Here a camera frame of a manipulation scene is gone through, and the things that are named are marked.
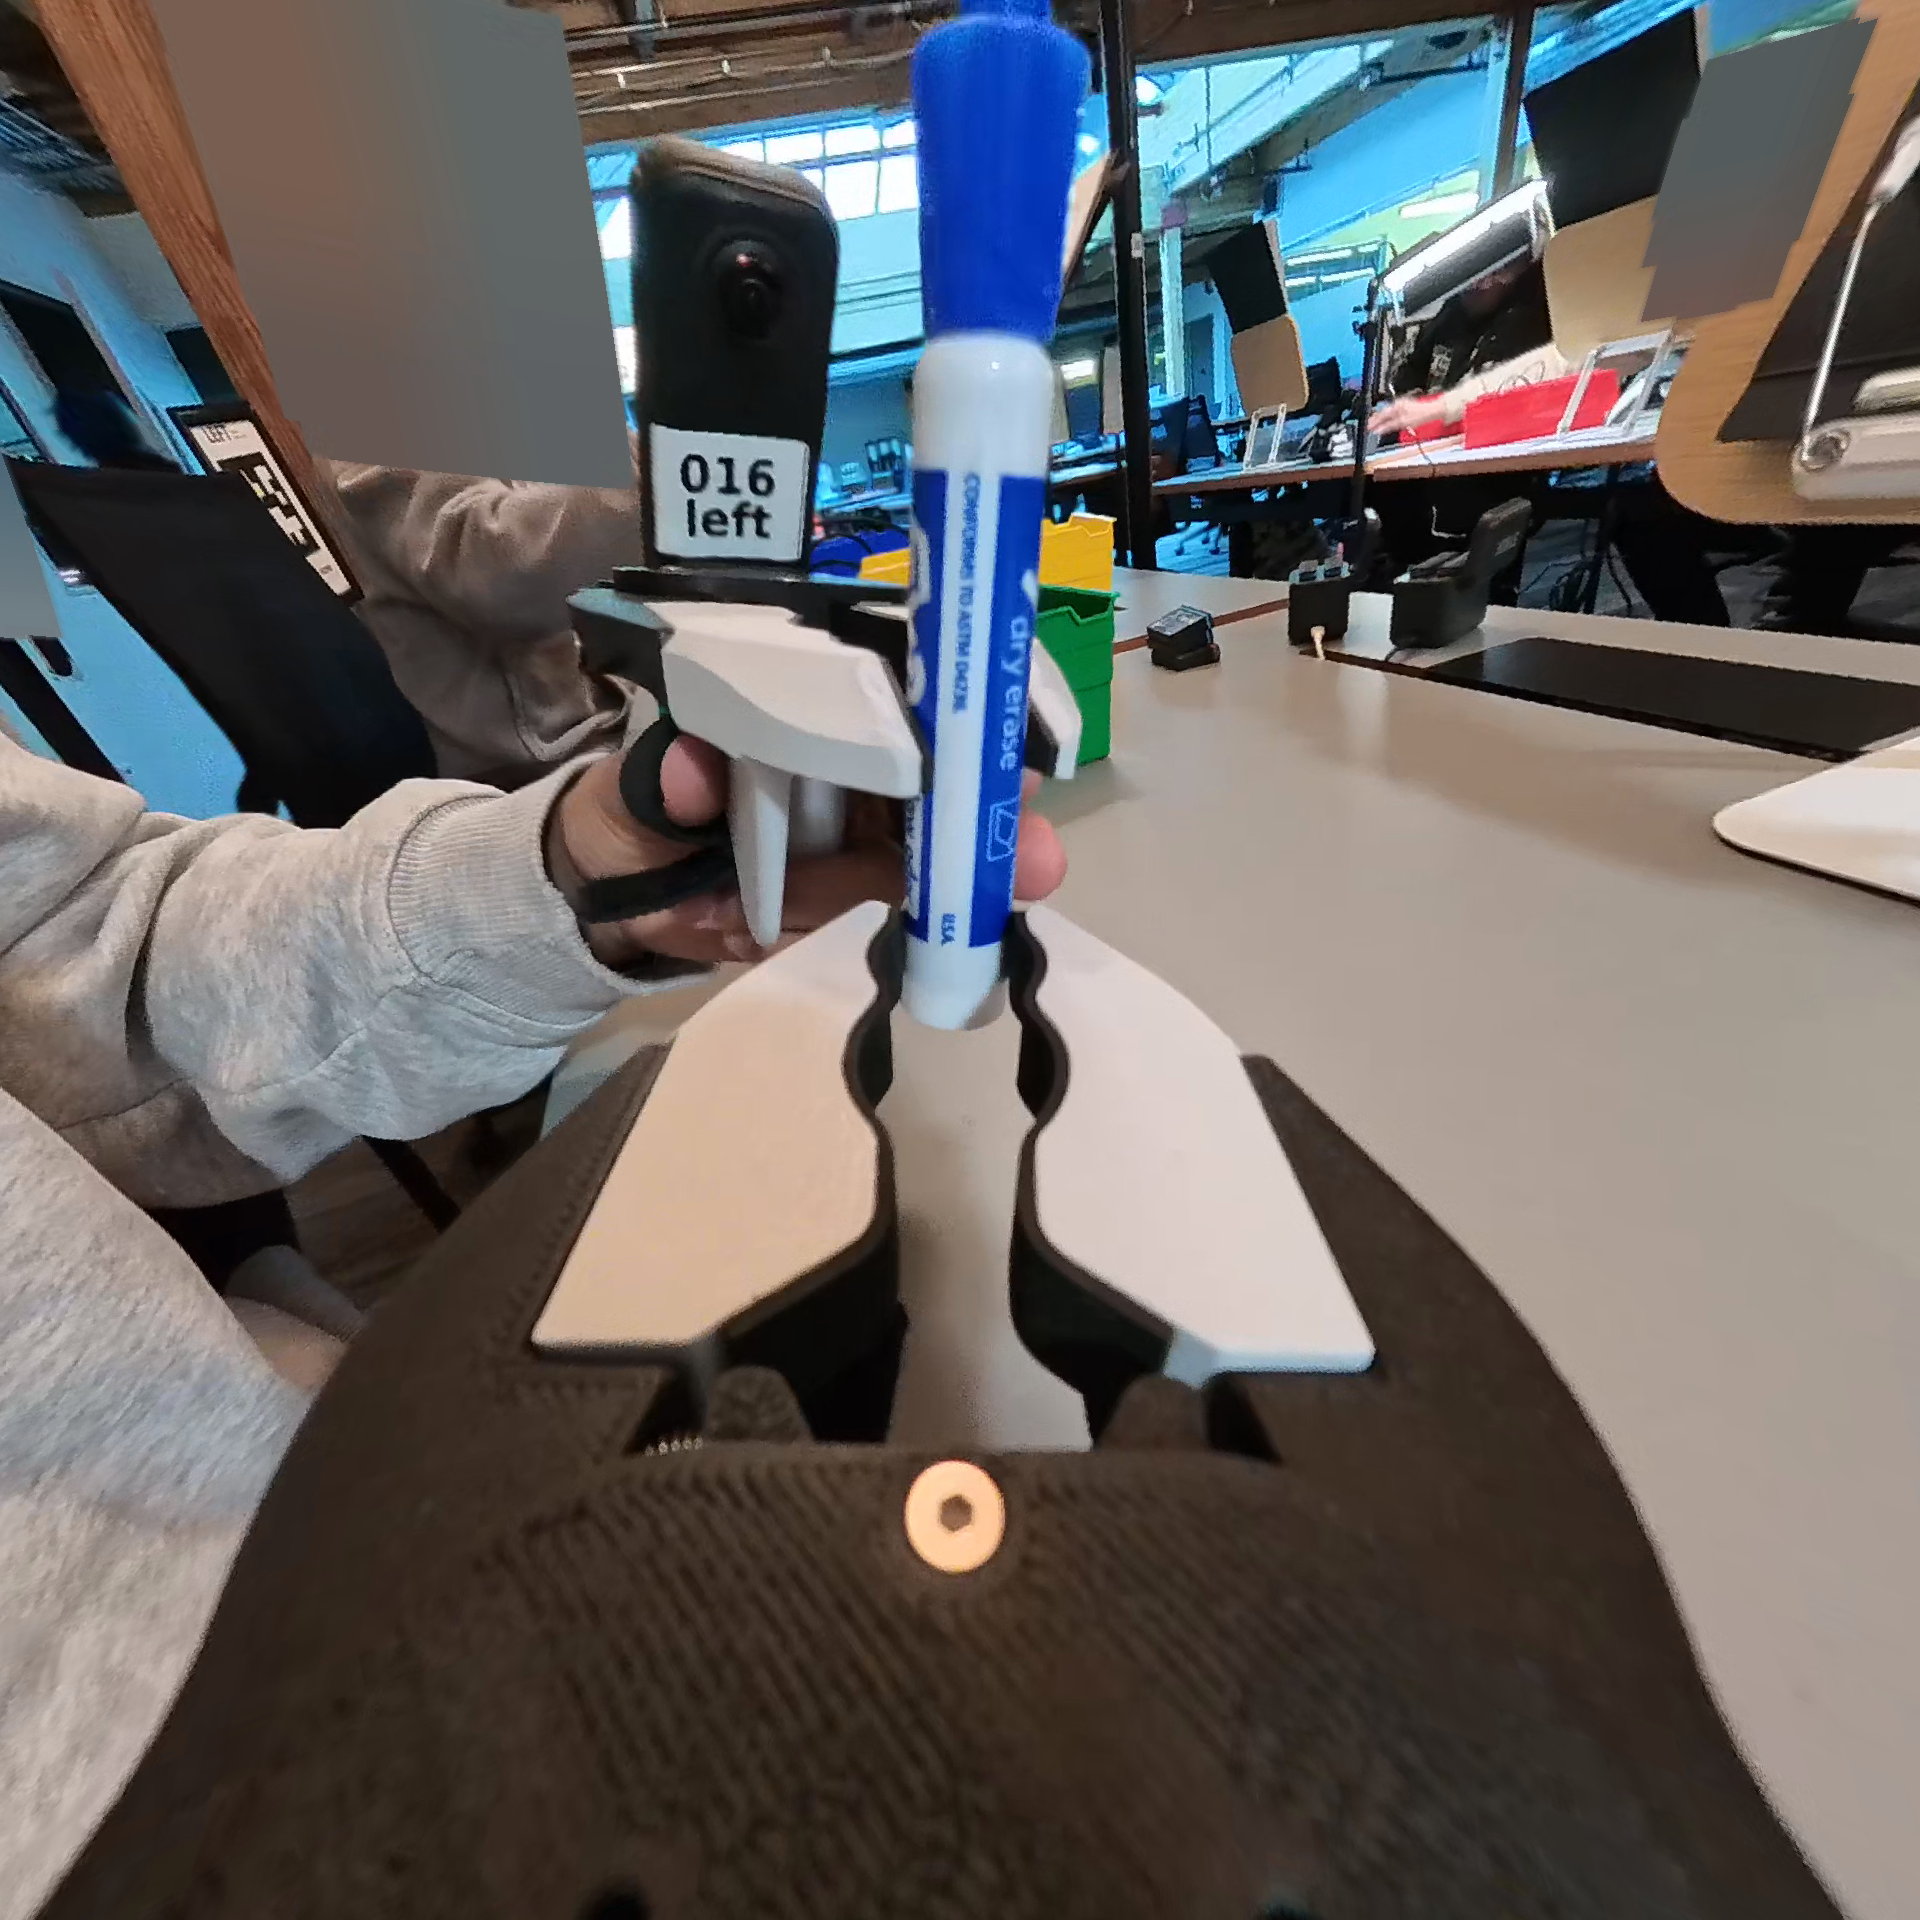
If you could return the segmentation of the red plastic bin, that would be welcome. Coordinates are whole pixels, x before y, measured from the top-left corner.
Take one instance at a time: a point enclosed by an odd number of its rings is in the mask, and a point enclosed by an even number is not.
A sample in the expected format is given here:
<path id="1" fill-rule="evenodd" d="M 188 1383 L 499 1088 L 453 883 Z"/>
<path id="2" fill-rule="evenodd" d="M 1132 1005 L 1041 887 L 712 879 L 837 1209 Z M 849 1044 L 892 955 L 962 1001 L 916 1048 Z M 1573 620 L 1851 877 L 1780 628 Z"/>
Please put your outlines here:
<path id="1" fill-rule="evenodd" d="M 1620 391 L 1613 368 L 1489 391 L 1471 400 L 1460 438 L 1466 448 L 1501 448 L 1602 427 L 1618 407 Z"/>

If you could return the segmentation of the grey desk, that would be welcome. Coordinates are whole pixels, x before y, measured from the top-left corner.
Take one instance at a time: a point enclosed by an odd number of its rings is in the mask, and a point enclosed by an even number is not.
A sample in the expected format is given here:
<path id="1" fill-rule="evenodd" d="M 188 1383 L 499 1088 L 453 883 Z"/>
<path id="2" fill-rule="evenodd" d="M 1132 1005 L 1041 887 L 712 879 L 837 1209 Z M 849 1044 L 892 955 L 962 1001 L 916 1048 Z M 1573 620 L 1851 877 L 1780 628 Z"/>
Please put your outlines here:
<path id="1" fill-rule="evenodd" d="M 1064 911 L 1276 1060 L 1527 1319 L 1748 1763 L 1851 1915 L 1916 1915 L 1916 907 L 1730 849 L 1786 756 L 1287 645 L 1117 575 Z"/>

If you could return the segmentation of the black white tag board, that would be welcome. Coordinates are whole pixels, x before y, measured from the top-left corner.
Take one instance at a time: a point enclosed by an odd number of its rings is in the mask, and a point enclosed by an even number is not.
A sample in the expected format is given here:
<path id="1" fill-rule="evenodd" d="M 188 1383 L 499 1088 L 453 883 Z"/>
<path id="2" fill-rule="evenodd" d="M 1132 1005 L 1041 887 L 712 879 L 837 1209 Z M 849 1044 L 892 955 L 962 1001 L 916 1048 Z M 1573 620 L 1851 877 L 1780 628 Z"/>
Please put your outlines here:
<path id="1" fill-rule="evenodd" d="M 361 601 L 346 555 L 242 400 L 202 400 L 162 411 L 202 473 L 244 481 L 323 582 L 348 605 Z"/>

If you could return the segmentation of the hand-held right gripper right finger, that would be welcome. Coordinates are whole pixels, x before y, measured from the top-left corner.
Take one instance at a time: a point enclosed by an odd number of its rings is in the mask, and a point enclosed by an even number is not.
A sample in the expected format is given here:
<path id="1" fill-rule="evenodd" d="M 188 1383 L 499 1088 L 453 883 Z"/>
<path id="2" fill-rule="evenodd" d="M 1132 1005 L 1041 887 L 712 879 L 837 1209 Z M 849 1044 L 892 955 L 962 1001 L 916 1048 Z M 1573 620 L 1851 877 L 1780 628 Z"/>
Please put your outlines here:
<path id="1" fill-rule="evenodd" d="M 1233 1038 L 1053 907 L 1009 926 L 1009 984 L 1021 1343 L 1072 1388 L 1368 1371 L 1377 1341 Z"/>

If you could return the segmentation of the wooden post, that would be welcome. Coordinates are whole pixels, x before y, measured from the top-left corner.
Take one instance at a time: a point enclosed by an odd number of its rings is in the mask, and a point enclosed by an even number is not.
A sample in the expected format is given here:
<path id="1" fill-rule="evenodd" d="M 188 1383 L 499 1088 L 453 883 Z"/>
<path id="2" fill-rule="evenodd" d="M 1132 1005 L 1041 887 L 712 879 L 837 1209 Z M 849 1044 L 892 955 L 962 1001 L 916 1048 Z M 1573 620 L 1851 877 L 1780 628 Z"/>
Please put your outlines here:
<path id="1" fill-rule="evenodd" d="M 282 408 L 153 6 L 36 1 L 28 12 L 279 463 L 297 481 L 314 481 L 317 473 L 301 430 Z"/>

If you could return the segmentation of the blue dry erase marker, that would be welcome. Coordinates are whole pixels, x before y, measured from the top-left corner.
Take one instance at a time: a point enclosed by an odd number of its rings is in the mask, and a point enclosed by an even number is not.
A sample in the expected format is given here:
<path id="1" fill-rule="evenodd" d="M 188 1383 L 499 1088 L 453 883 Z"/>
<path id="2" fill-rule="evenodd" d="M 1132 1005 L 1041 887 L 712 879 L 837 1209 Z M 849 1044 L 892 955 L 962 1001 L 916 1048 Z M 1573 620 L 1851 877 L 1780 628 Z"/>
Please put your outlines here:
<path id="1" fill-rule="evenodd" d="M 913 384 L 903 1008 L 988 1014 L 1018 894 L 1025 743 L 1085 47 L 1042 1 L 970 1 L 909 65 L 924 351 Z"/>

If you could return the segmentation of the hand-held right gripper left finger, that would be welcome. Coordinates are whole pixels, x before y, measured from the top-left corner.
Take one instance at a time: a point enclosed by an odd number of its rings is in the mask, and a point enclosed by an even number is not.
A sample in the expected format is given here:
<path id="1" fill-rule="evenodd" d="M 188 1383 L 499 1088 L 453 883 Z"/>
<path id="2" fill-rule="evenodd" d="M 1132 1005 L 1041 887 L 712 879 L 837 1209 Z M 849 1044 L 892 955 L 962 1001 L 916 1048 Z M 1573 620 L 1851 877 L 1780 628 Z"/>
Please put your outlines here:
<path id="1" fill-rule="evenodd" d="M 843 1369 L 887 1329 L 897 934 L 863 902 L 684 1022 L 535 1319 L 539 1352 Z"/>

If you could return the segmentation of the person's left hand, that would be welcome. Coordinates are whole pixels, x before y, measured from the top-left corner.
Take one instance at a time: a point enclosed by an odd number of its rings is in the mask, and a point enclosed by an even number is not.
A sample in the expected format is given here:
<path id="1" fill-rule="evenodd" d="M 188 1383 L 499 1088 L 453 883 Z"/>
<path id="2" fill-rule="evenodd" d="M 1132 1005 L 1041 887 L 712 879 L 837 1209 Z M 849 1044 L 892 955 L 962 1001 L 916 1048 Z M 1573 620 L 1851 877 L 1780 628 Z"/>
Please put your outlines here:
<path id="1" fill-rule="evenodd" d="M 681 828 L 723 821 L 730 809 L 730 758 L 697 736 L 677 739 L 661 764 L 663 814 Z M 687 854 L 681 844 L 635 821 L 618 791 L 612 756 L 578 772 L 545 829 L 549 877 L 570 904 L 586 885 L 663 868 Z M 1053 895 L 1068 876 L 1068 849 L 1051 821 L 1025 809 L 1015 852 L 1015 899 Z M 856 904 L 898 904 L 906 854 L 890 805 L 864 800 L 849 814 L 847 844 L 831 854 L 801 857 L 786 868 L 785 919 L 776 947 L 823 927 Z M 713 968 L 752 964 L 765 955 L 731 892 L 695 895 L 648 919 L 587 923 L 593 955 L 618 974 L 653 964 Z"/>

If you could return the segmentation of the black desk mat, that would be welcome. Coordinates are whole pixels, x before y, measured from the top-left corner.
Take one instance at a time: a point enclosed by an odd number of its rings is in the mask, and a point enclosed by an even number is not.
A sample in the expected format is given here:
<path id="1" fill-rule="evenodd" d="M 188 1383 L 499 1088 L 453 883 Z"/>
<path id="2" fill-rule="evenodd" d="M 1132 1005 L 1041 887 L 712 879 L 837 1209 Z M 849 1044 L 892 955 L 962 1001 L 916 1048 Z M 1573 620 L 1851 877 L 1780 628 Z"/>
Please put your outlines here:
<path id="1" fill-rule="evenodd" d="M 1917 732 L 1917 688 L 1912 683 L 1548 636 L 1501 639 L 1449 660 L 1359 653 L 1340 660 L 1816 761 L 1859 758 Z"/>

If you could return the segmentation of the black pole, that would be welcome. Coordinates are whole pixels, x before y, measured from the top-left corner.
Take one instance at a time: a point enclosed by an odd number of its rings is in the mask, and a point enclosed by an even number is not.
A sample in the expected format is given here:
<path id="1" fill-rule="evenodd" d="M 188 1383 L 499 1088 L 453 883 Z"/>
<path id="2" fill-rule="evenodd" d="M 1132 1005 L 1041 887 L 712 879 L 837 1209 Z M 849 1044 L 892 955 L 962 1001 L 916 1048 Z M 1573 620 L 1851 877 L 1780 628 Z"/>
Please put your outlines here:
<path id="1" fill-rule="evenodd" d="M 1136 60 L 1128 1 L 1100 1 L 1103 95 L 1111 148 L 1111 239 L 1121 351 L 1121 473 L 1125 564 L 1160 566 L 1149 453 L 1149 375 L 1146 337 L 1146 237 L 1140 228 L 1140 159 Z"/>

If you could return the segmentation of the person's left forearm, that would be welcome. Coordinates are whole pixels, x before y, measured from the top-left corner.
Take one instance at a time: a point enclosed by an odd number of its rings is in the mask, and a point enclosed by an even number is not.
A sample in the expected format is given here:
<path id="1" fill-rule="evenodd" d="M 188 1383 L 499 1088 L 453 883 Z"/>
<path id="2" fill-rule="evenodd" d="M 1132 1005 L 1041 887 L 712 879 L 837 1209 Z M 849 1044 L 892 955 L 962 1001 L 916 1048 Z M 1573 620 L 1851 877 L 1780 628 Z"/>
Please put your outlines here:
<path id="1" fill-rule="evenodd" d="M 194 1206 L 509 1101 L 688 974 L 589 948 L 546 868 L 593 758 L 404 782 L 339 829 L 188 821 L 4 743 L 4 1229 Z"/>

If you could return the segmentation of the person's grey sweater torso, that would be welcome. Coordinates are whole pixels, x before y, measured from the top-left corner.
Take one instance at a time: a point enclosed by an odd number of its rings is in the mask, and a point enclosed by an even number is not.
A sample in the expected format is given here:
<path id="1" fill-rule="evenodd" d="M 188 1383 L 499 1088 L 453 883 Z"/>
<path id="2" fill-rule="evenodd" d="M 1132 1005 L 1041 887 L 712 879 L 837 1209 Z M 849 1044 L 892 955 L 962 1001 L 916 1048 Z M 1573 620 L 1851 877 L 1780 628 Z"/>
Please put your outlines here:
<path id="1" fill-rule="evenodd" d="M 232 1307 L 4 1096 L 4 1915 L 43 1907 L 147 1756 L 344 1350 L 336 1328 Z"/>

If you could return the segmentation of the black office chair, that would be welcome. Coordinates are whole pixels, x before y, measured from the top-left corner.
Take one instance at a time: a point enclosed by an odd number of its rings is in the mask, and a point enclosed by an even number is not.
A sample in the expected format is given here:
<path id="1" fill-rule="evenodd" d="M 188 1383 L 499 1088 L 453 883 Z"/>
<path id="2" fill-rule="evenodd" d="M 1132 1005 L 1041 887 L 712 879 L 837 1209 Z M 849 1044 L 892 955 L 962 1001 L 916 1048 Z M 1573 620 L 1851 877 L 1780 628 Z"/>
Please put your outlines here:
<path id="1" fill-rule="evenodd" d="M 227 733 L 240 812 L 341 828 L 437 774 L 378 643 L 240 478 L 4 459 L 42 535 Z"/>

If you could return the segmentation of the black monitor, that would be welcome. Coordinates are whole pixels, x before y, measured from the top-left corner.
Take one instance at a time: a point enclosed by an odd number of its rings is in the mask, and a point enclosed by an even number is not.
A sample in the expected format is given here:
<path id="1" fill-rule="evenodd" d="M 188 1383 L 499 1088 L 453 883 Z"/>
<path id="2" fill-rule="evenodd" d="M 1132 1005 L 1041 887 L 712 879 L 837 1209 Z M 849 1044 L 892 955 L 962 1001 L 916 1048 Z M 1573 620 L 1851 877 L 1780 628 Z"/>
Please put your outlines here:
<path id="1" fill-rule="evenodd" d="M 1559 233 L 1660 195 L 1699 75 L 1689 6 L 1525 95 Z"/>

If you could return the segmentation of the green plastic bin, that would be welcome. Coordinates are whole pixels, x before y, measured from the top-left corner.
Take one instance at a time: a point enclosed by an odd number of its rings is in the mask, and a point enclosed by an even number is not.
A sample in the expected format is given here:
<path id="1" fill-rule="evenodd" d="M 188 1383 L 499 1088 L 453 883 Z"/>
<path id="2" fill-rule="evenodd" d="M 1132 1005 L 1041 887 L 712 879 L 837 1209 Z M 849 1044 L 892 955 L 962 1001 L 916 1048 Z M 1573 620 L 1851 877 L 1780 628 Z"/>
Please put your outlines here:
<path id="1" fill-rule="evenodd" d="M 1041 587 L 1039 645 L 1081 712 L 1079 765 L 1105 761 L 1113 749 L 1116 605 L 1113 589 Z"/>

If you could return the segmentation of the white monitor stand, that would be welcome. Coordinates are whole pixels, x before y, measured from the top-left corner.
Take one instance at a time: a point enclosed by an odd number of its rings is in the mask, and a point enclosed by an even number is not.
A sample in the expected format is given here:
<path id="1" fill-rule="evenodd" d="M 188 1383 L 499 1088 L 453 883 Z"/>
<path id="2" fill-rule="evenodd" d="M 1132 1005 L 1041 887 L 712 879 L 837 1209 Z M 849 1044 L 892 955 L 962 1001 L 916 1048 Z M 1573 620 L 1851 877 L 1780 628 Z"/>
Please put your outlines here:
<path id="1" fill-rule="evenodd" d="M 1829 385 L 1868 241 L 1917 168 L 1917 120 L 1906 118 L 1865 190 L 1831 302 L 1788 473 L 1800 503 L 1816 508 L 1916 505 L 1916 368 L 1865 375 L 1840 411 Z M 1824 774 L 1725 807 L 1712 823 L 1729 847 L 1840 879 L 1872 894 L 1917 900 L 1917 747 L 1887 745 Z"/>

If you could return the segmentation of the yellow plastic bin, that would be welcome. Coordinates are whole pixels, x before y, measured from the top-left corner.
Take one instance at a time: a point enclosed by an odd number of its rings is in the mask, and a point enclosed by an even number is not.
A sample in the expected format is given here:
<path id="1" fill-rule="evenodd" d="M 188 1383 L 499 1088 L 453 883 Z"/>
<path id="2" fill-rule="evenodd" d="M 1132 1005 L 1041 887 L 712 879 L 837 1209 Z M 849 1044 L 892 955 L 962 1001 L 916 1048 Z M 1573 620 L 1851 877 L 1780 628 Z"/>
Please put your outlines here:
<path id="1" fill-rule="evenodd" d="M 1113 595 L 1113 527 L 1113 519 L 1083 512 L 1044 520 L 1041 535 L 1041 585 Z M 913 558 L 913 544 L 871 553 L 859 561 L 858 577 L 864 585 L 909 585 Z"/>

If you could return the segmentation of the small wood-backed monitor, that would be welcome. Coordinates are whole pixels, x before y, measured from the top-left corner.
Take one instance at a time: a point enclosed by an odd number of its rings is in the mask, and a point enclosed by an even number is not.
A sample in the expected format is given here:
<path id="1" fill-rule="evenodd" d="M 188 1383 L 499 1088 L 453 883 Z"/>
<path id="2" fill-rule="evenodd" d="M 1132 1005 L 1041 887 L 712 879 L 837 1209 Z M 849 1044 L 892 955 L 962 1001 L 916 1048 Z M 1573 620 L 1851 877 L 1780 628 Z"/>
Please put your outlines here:
<path id="1" fill-rule="evenodd" d="M 1229 361 L 1248 415 L 1307 401 L 1304 336 L 1290 311 L 1281 222 L 1263 214 L 1233 228 L 1208 257 L 1208 275 L 1229 327 Z"/>

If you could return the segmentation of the black charging dock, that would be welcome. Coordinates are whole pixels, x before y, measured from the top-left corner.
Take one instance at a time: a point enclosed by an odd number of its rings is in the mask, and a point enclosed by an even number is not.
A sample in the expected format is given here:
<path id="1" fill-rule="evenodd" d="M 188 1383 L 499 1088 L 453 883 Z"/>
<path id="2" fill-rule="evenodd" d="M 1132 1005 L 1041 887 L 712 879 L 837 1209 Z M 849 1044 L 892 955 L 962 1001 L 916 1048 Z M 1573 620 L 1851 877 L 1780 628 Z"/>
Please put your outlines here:
<path id="1" fill-rule="evenodd" d="M 1403 571 L 1391 587 L 1387 639 L 1399 651 L 1448 647 L 1473 632 L 1496 587 L 1521 564 L 1531 505 L 1511 495 L 1487 509 L 1464 548 L 1443 551 Z"/>

